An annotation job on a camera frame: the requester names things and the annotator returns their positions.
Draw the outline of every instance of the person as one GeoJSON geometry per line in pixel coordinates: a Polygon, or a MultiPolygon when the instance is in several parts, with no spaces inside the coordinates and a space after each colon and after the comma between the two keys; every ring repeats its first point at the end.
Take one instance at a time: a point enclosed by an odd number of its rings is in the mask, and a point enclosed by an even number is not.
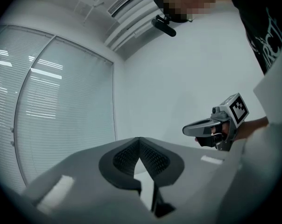
{"type": "MultiPolygon", "coordinates": [[[[217,2],[231,3],[238,8],[248,42],[266,74],[282,48],[282,0],[163,0],[163,13],[181,15],[183,19],[189,14],[205,14],[217,2]]],[[[243,122],[234,140],[245,139],[267,125],[267,117],[243,122]]],[[[228,131],[229,123],[224,123],[222,133],[228,134],[228,131]]]]}

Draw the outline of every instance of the white blinds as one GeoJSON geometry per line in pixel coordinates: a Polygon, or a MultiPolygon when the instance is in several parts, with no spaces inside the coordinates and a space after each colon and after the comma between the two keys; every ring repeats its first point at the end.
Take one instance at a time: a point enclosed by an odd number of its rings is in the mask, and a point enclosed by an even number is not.
{"type": "Polygon", "coordinates": [[[115,141],[112,64],[55,38],[26,79],[15,129],[29,183],[74,152],[115,141]]]}
{"type": "Polygon", "coordinates": [[[12,145],[15,105],[31,66],[28,57],[36,56],[49,37],[16,27],[0,33],[0,182],[17,192],[21,192],[25,184],[12,145]]]}

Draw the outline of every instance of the wall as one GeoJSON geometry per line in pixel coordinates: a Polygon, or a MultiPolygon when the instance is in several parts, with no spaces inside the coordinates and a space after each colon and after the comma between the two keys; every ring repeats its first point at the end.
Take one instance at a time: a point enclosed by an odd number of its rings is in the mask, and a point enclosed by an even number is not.
{"type": "Polygon", "coordinates": [[[15,2],[0,20],[0,24],[23,26],[48,32],[83,47],[114,62],[114,115],[117,139],[130,135],[130,118],[127,113],[125,93],[124,61],[104,46],[105,31],[96,24],[83,25],[82,17],[55,5],[32,0],[15,2]]]}
{"type": "Polygon", "coordinates": [[[265,115],[253,88],[263,78],[235,10],[195,19],[162,35],[125,62],[132,136],[200,147],[182,127],[208,118],[239,92],[247,120],[265,115]]]}

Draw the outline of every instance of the black t-shirt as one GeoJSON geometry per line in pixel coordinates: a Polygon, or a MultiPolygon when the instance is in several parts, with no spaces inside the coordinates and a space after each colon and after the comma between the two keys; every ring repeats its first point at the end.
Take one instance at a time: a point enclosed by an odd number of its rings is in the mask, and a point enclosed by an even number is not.
{"type": "Polygon", "coordinates": [[[282,0],[232,0],[265,74],[282,48],[282,0]]]}

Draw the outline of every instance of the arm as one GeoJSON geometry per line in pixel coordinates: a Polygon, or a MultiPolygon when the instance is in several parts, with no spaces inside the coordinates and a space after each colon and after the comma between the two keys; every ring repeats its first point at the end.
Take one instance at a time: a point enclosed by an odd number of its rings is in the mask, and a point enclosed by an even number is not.
{"type": "Polygon", "coordinates": [[[234,141],[248,138],[255,130],[268,125],[267,117],[242,123],[234,141]]]}

